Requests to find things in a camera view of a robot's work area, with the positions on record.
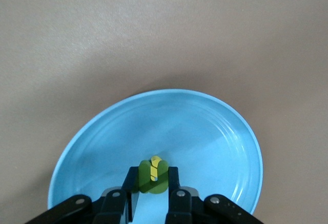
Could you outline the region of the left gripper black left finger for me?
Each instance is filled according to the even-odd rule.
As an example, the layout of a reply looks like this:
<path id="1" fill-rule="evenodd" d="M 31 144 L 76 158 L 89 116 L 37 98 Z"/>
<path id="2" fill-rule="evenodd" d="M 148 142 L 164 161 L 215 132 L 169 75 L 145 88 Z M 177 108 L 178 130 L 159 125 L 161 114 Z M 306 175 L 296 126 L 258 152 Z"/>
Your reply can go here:
<path id="1" fill-rule="evenodd" d="M 28 223 L 131 223 L 139 199 L 138 185 L 138 167 L 131 167 L 123 185 L 106 189 L 98 200 L 74 195 Z"/>

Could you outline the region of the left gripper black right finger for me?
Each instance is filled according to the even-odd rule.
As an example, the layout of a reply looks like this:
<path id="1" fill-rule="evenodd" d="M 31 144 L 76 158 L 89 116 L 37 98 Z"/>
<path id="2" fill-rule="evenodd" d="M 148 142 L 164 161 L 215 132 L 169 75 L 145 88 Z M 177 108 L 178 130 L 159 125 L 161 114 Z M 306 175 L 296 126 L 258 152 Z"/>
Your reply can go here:
<path id="1" fill-rule="evenodd" d="M 165 223 L 262 223 L 223 195 L 212 194 L 201 200 L 196 189 L 180 185 L 177 167 L 169 167 L 168 183 Z"/>

